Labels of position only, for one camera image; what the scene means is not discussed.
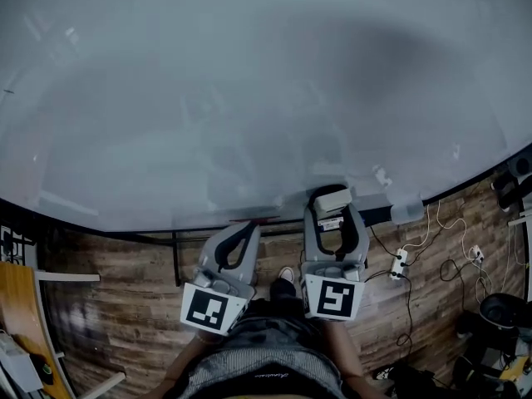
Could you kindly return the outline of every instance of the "wood plank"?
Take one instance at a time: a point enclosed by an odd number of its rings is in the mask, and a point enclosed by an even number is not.
[[[500,211],[496,196],[490,190],[491,181],[485,180],[442,200],[440,219],[442,223],[451,223],[463,217],[468,227],[465,250],[474,244],[480,246],[485,256],[483,268],[493,280],[494,292],[502,287],[508,261],[505,292],[522,297],[525,268],[515,263],[513,240],[507,260],[507,223],[517,217],[518,209],[512,207],[508,214]],[[432,204],[428,242],[440,229],[435,222],[436,210],[437,203]],[[374,230],[393,252],[403,244],[421,242],[426,234],[426,219],[402,226],[379,224]],[[381,248],[372,232],[367,232],[371,243],[367,255],[369,269],[364,278],[379,270],[388,270],[392,264],[392,257]],[[522,262],[525,252],[520,227],[517,232],[516,253]],[[212,233],[200,234],[207,238]],[[198,233],[180,233],[180,236],[191,238],[195,234]],[[419,369],[434,372],[444,382],[450,380],[454,361],[465,350],[466,343],[454,333],[455,321],[462,310],[461,281],[457,278],[449,283],[442,282],[439,271],[449,258],[460,266],[466,263],[461,252],[462,234],[461,224],[443,231],[405,272],[412,281],[414,325],[410,361]],[[123,370],[126,380],[106,396],[116,399],[139,396],[160,381],[171,360],[192,336],[190,328],[179,322],[182,290],[175,286],[171,248],[84,234],[69,235],[79,249],[48,255],[46,269],[101,275],[98,284],[47,285],[52,325],[57,330],[61,350],[66,353],[69,374],[78,391],[85,392],[109,377],[111,372]],[[202,244],[202,241],[180,244],[180,273],[184,280],[192,275]],[[302,248],[302,234],[261,239],[257,297],[267,297],[269,283],[284,265],[294,267],[298,273]],[[407,250],[411,262],[416,250]],[[468,267],[462,273],[465,308],[475,311],[478,308],[475,299],[478,270]],[[391,281],[385,275],[367,284],[357,320],[348,326],[367,373],[406,355],[408,344],[396,345],[398,336],[409,328],[406,296],[407,282],[404,280]],[[386,388],[386,383],[377,385]]]
[[[98,274],[53,273],[37,270],[34,275],[38,281],[52,281],[57,283],[94,283],[100,281],[100,275]]]

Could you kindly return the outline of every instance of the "white cable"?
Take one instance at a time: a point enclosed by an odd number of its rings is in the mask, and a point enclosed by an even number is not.
[[[509,265],[510,265],[510,226],[508,226],[508,254],[506,255],[506,270],[505,270],[505,277],[502,280],[502,288],[500,289],[501,292],[505,291],[506,275],[508,275]]]
[[[477,288],[477,285],[478,285],[479,281],[482,283],[483,294],[484,294],[483,297],[484,298],[485,298],[485,292],[487,290],[486,283],[485,283],[485,280],[484,280],[484,277],[482,276],[482,274],[485,273],[485,276],[490,281],[489,294],[491,294],[493,292],[493,281],[491,280],[490,275],[481,266],[478,266],[477,264],[475,264],[476,256],[474,258],[470,258],[469,257],[469,254],[470,254],[471,250],[473,249],[473,247],[470,247],[469,250],[467,251],[467,254],[466,254],[466,247],[464,246],[464,238],[466,237],[466,233],[467,233],[467,223],[466,223],[466,221],[463,220],[462,218],[459,218],[459,219],[456,219],[451,226],[445,226],[445,225],[441,224],[441,222],[440,222],[440,203],[441,202],[438,201],[438,211],[436,212],[436,222],[438,222],[438,224],[443,229],[451,229],[455,224],[457,224],[460,221],[464,224],[464,233],[463,233],[461,241],[460,241],[461,245],[462,245],[462,254],[464,255],[464,259],[467,260],[468,263],[471,263],[473,266],[475,266],[477,269],[480,270],[480,277],[478,277],[476,279],[476,281],[475,281],[475,298],[476,298],[476,301],[480,304],[480,300],[478,298],[478,288]]]
[[[517,259],[517,253],[515,252],[517,250],[517,245],[516,245],[516,242],[515,240],[517,239],[517,224],[514,225],[514,257],[515,257],[515,262],[519,265],[519,266],[525,266],[526,263],[521,263],[518,259]]]
[[[427,219],[427,224],[426,224],[426,235],[425,235],[425,239],[423,239],[423,242],[421,244],[406,244],[406,245],[403,245],[401,247],[401,249],[405,249],[405,247],[421,247],[429,238],[429,233],[431,232],[431,214],[429,213],[429,207],[431,205],[427,205],[426,207],[426,219]]]
[[[451,226],[444,226],[443,224],[441,224],[441,222],[440,222],[440,201],[438,201],[438,211],[436,212],[436,222],[438,222],[438,224],[443,229],[451,229],[455,224],[457,224],[460,221],[464,224],[464,234],[462,235],[462,239],[461,239],[462,253],[464,254],[465,260],[467,260],[468,262],[472,262],[472,261],[475,261],[475,259],[470,259],[466,255],[466,248],[464,247],[464,238],[466,237],[466,232],[467,232],[467,223],[466,223],[466,221],[463,220],[462,218],[459,218],[459,219],[456,219],[455,222]]]

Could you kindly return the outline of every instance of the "power strip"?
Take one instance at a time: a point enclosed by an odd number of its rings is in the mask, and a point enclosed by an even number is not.
[[[403,264],[406,264],[406,258],[408,257],[408,252],[404,249],[397,249],[396,255],[397,257],[393,259],[392,273],[390,273],[390,278],[398,280],[401,278],[399,278],[397,275],[402,274],[402,270],[404,268]]]
[[[475,256],[475,263],[482,264],[482,262],[484,262],[484,254],[480,250],[480,247],[478,245],[475,245],[471,251],[473,252],[473,255]]]

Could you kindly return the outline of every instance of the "electrical cable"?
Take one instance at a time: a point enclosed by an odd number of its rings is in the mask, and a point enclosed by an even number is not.
[[[370,275],[364,281],[364,283],[366,283],[368,281],[371,281],[372,279],[378,278],[378,277],[380,277],[382,275],[386,275],[388,273],[392,274],[392,272],[389,271],[389,270],[380,270],[378,272],[375,272],[374,274]],[[408,332],[404,332],[396,340],[396,345],[398,347],[404,346],[407,342],[410,343],[410,346],[408,348],[408,354],[404,357],[404,359],[407,361],[409,356],[411,355],[412,347],[414,346],[414,343],[413,343],[412,337],[411,337],[412,331],[414,330],[414,321],[412,319],[412,313],[411,313],[411,310],[410,310],[410,301],[411,301],[411,295],[412,295],[412,282],[411,282],[411,280],[408,277],[406,277],[402,273],[398,273],[397,277],[406,279],[408,281],[408,284],[409,284],[409,287],[408,287],[408,298],[406,300],[406,309],[408,311],[408,318],[409,318],[409,321],[410,321],[410,325],[409,325],[409,328],[408,328]]]
[[[515,360],[516,356],[511,356],[504,353],[502,350],[499,355],[499,367],[502,371],[507,371],[510,369],[510,364]]]
[[[516,253],[516,250],[517,250],[517,244],[516,244],[516,239],[517,239],[517,224],[514,225],[514,257],[515,257],[515,262],[519,265],[519,266],[526,266],[526,262],[525,263],[521,263],[518,259],[517,259],[517,253]]]
[[[401,249],[405,249],[405,247],[421,247],[429,238],[429,233],[431,232],[431,213],[429,212],[429,208],[431,205],[427,205],[426,207],[426,219],[427,219],[427,226],[426,226],[426,235],[425,239],[421,242],[421,244],[406,244],[401,247]]]
[[[510,266],[510,226],[508,226],[508,254],[506,255],[506,270],[505,277],[502,280],[501,292],[505,291],[506,276],[508,275],[508,267]]]
[[[379,237],[375,234],[375,231],[373,230],[373,226],[370,226],[369,229],[372,230],[372,234],[373,234],[373,236],[375,237],[375,239],[377,240],[377,242],[381,245],[381,247],[382,247],[382,249],[383,249],[384,251],[386,251],[388,254],[390,254],[390,255],[393,256],[393,257],[396,257],[396,258],[398,258],[398,259],[401,258],[401,256],[398,256],[397,254],[394,254],[394,253],[390,253],[390,252],[388,251],[388,249],[384,246],[384,244],[383,244],[382,241],[379,239]]]
[[[458,209],[456,210],[456,212],[455,212],[455,213],[454,213],[449,219],[451,219],[452,217],[456,216],[456,215],[460,212],[460,210],[462,209],[462,207],[463,207],[464,205],[466,205],[467,200],[468,200],[468,199],[469,199],[469,198],[470,198],[470,197],[476,192],[476,190],[479,188],[479,186],[480,186],[480,183],[477,183],[476,186],[471,190],[471,192],[470,192],[470,193],[464,198],[464,202],[460,205],[460,207],[458,207]],[[413,264],[414,264],[414,263],[420,258],[420,256],[421,256],[423,253],[425,253],[425,252],[431,247],[431,245],[434,244],[434,241],[436,240],[436,238],[438,238],[438,236],[440,236],[440,234],[441,234],[441,232],[443,232],[443,230],[444,230],[444,229],[443,229],[442,227],[440,227],[440,230],[438,230],[438,231],[436,232],[436,235],[434,235],[434,236],[432,237],[431,242],[430,242],[430,243],[429,243],[429,244],[428,244],[428,245],[427,245],[422,251],[420,251],[420,252],[416,255],[416,257],[414,258],[414,260],[412,260],[412,263],[410,263],[410,264],[405,264],[405,266],[407,266],[407,267],[412,266],[412,265],[413,265]]]
[[[456,219],[454,223],[451,226],[445,226],[444,224],[441,224],[439,216],[440,216],[440,203],[441,201],[438,201],[438,211],[436,212],[436,222],[441,226],[442,229],[452,229],[455,224],[458,222],[462,222],[464,224],[464,233],[461,238],[461,244],[462,244],[462,253],[464,254],[465,260],[469,260],[469,256],[466,255],[466,248],[464,247],[464,238],[466,237],[467,233],[467,223],[463,218]]]
[[[438,380],[436,377],[433,377],[432,380],[434,380],[435,382],[439,382],[444,388],[446,388],[447,390],[450,390],[451,389],[451,386],[449,386],[448,384],[445,384],[444,382],[441,382],[440,380]]]
[[[482,286],[482,299],[483,300],[485,299],[485,294],[488,293],[488,289],[485,287],[484,277],[482,276],[482,262],[480,262],[480,266],[477,266],[473,261],[471,262],[471,264],[480,270],[480,276],[475,281],[475,298],[476,298],[476,302],[480,304],[478,288],[477,288],[479,281],[480,281],[480,285]],[[491,283],[490,275],[488,275],[488,279],[490,280],[490,292],[488,294],[491,294],[491,292],[493,291],[493,284]]]
[[[450,277],[450,278],[443,278],[443,267],[448,263],[448,262],[451,262],[453,264],[453,266],[455,267],[456,269],[456,273]],[[471,262],[469,263],[466,263],[464,264],[461,268],[458,268],[458,265],[456,264],[456,262],[453,260],[453,259],[447,259],[445,262],[443,262],[440,266],[440,280],[445,282],[445,283],[449,283],[453,280],[455,280],[456,278],[458,278],[460,276],[460,281],[462,282],[462,310],[465,311],[466,310],[466,283],[464,282],[464,278],[462,277],[462,270],[468,266],[469,264],[471,264]]]

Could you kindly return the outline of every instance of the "white sneaker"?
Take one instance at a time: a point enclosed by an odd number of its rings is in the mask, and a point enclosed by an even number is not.
[[[293,280],[295,279],[295,275],[293,274],[292,268],[290,268],[289,266],[286,266],[285,268],[281,269],[277,278],[286,279],[290,283],[293,283]]]
[[[387,380],[392,372],[393,365],[380,367],[373,372],[373,380]]]

